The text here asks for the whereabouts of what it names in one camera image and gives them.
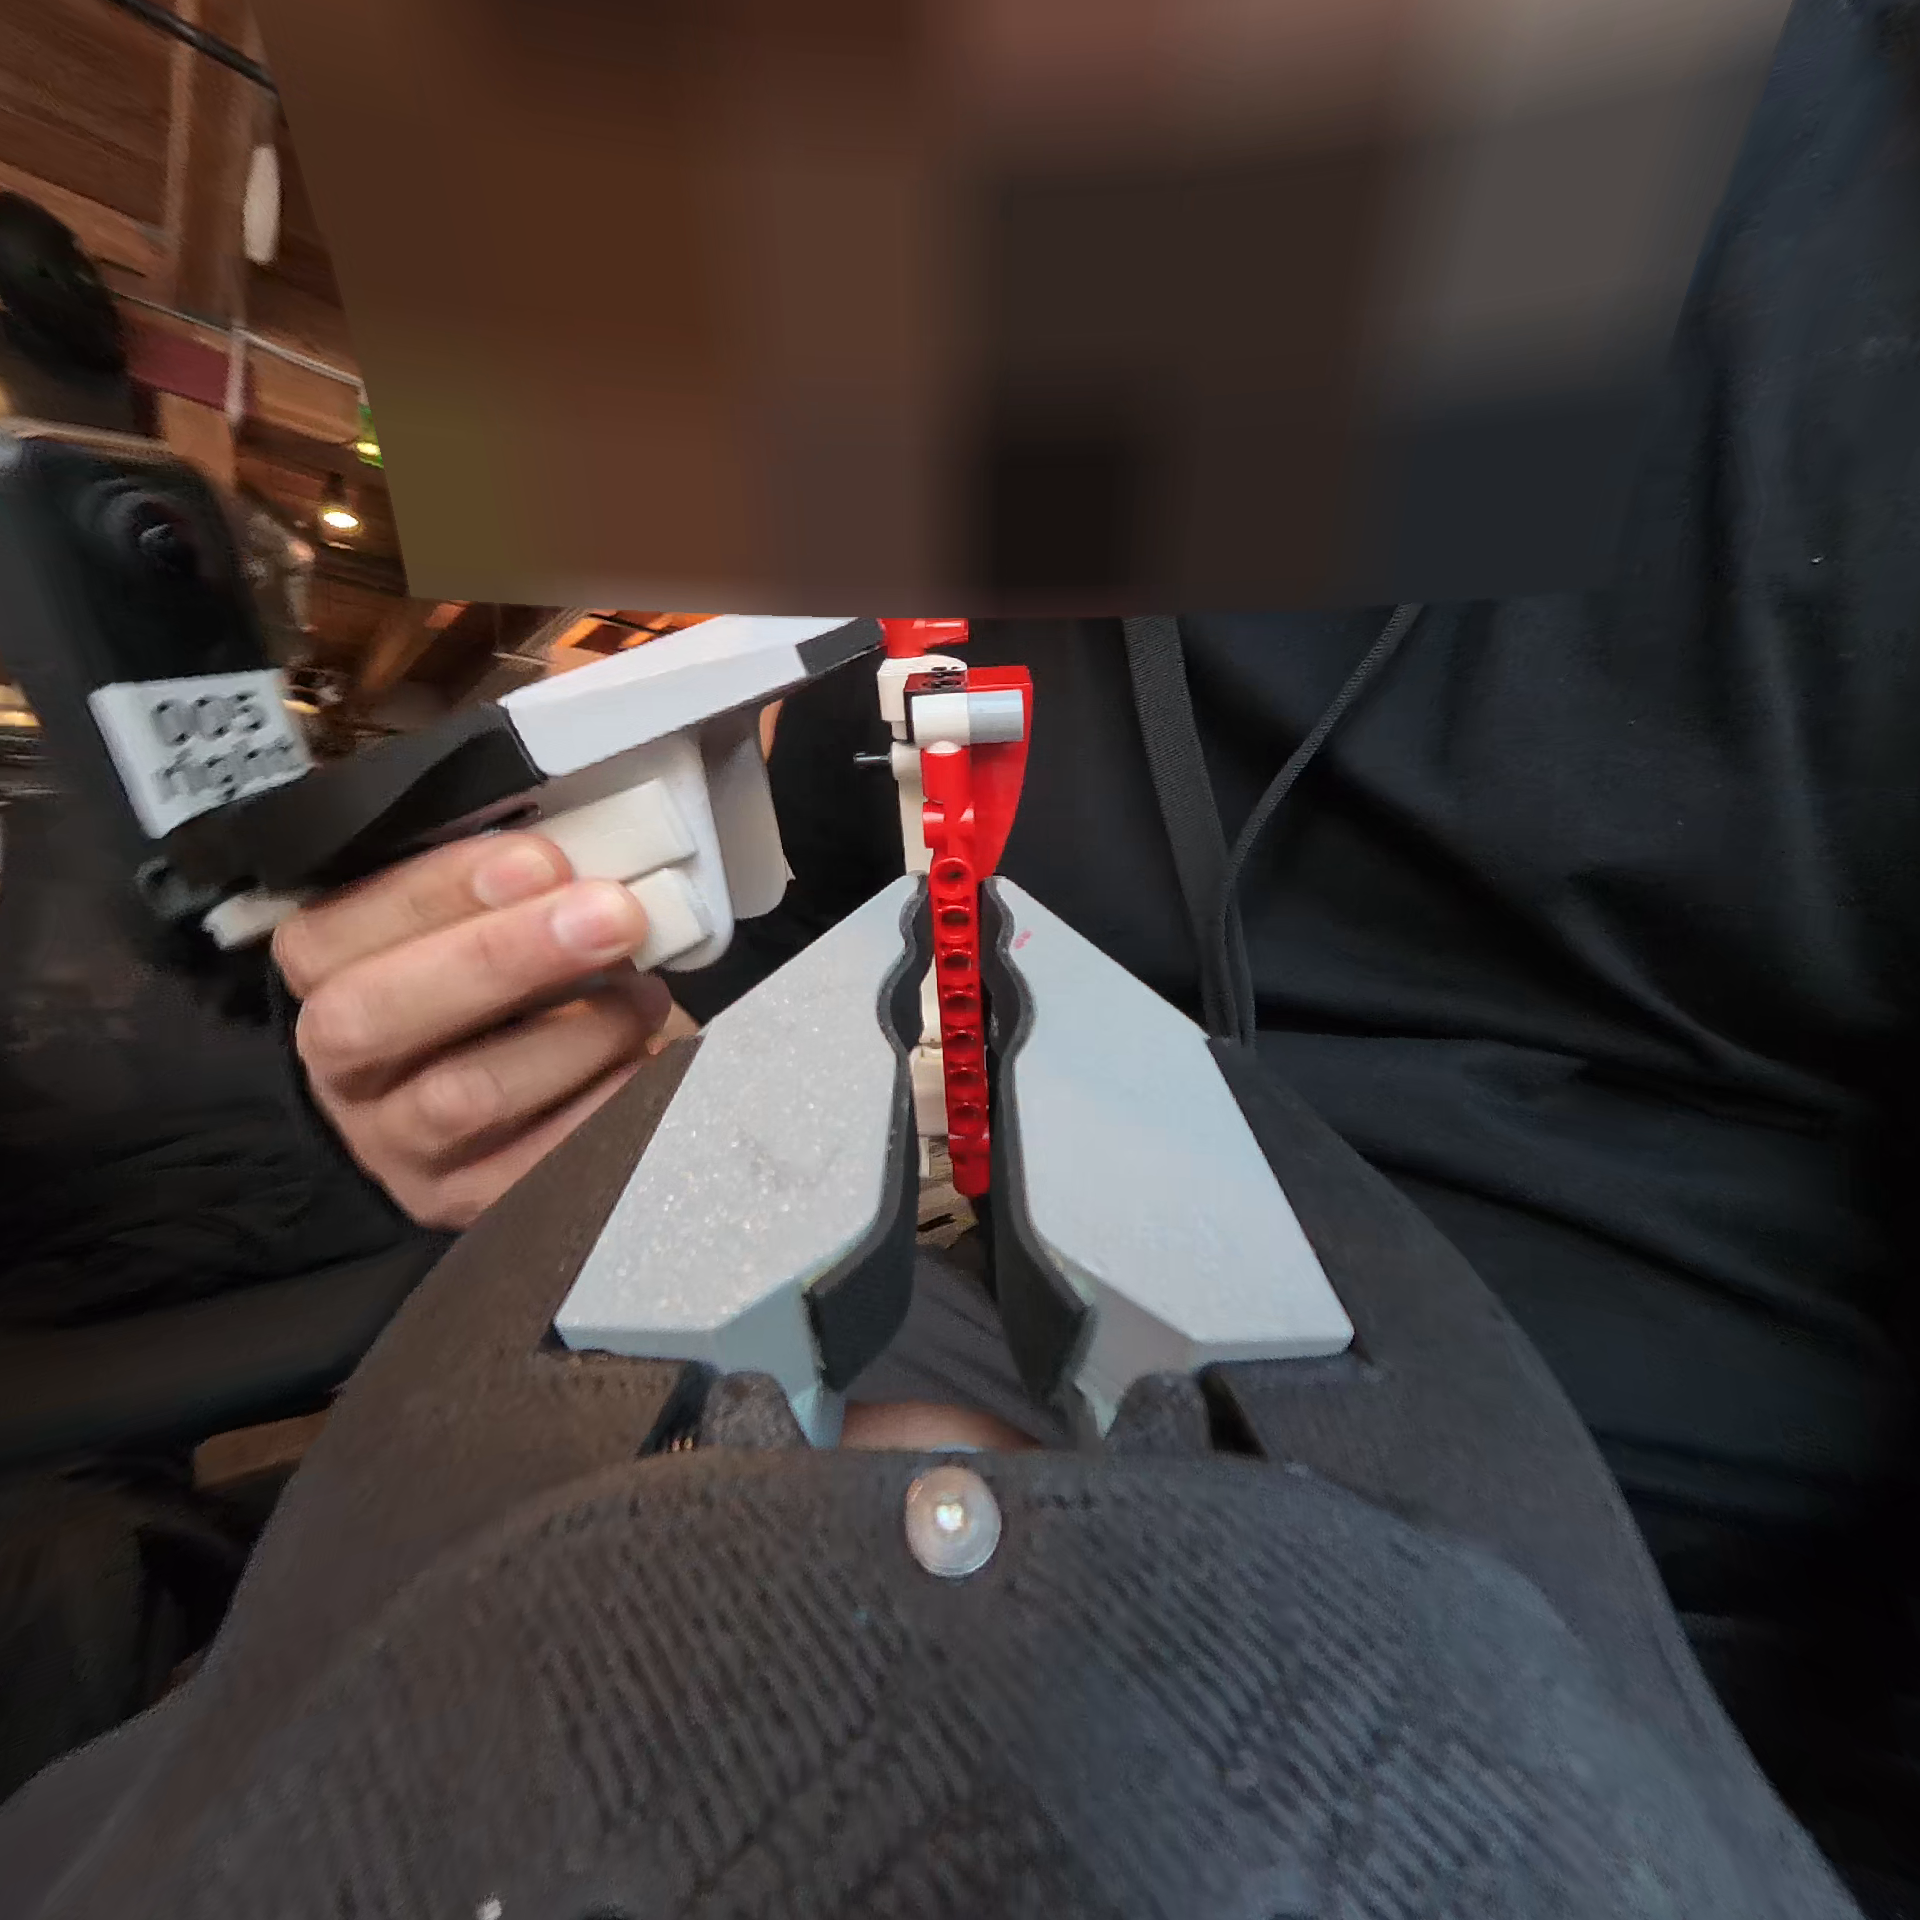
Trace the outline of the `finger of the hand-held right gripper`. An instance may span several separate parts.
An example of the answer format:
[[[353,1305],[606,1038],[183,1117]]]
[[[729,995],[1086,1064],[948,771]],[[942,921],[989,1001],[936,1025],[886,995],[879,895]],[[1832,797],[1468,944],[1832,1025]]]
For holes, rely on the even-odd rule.
[[[879,648],[875,617],[708,617],[519,687],[499,707],[536,771],[561,780],[731,713],[759,713]]]

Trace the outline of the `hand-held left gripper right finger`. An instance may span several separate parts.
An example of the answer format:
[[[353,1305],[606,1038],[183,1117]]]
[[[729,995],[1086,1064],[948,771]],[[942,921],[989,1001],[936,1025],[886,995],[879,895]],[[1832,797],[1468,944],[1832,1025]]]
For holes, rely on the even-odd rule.
[[[1002,1338],[1076,1437],[1152,1374],[1353,1343],[1208,1035],[1011,881],[979,888]]]

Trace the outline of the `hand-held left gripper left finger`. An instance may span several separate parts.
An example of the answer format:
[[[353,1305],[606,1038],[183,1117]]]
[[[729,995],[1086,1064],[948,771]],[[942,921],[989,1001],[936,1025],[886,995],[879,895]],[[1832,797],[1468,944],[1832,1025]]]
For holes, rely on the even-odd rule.
[[[913,1297],[921,884],[901,878],[711,1021],[553,1331],[766,1374],[809,1444]]]

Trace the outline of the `red white toy brick assembly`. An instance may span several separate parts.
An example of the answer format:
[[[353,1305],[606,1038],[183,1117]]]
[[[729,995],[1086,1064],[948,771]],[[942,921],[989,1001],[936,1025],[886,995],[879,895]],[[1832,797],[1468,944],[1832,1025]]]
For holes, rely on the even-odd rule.
[[[969,637],[963,617],[879,621],[878,708],[903,868],[923,881],[932,925],[923,1035],[909,1054],[918,1127],[946,1144],[951,1187],[976,1203],[991,1183],[979,887],[1018,820],[1035,693],[1019,665],[969,663]]]

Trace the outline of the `person's right forearm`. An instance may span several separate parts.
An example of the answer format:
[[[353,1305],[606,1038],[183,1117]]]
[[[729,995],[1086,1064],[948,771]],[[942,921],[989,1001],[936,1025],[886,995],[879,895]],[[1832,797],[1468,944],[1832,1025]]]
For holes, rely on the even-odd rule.
[[[142,968],[3,977],[9,1331],[428,1245],[325,1133],[279,1021],[226,1021]]]

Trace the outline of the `person's right hand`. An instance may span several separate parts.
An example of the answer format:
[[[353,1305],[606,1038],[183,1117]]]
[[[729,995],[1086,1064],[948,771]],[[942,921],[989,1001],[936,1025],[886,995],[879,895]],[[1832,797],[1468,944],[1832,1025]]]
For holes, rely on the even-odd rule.
[[[649,921],[542,834],[485,834],[275,931],[319,1114],[396,1210],[456,1234],[693,1024],[633,957]]]

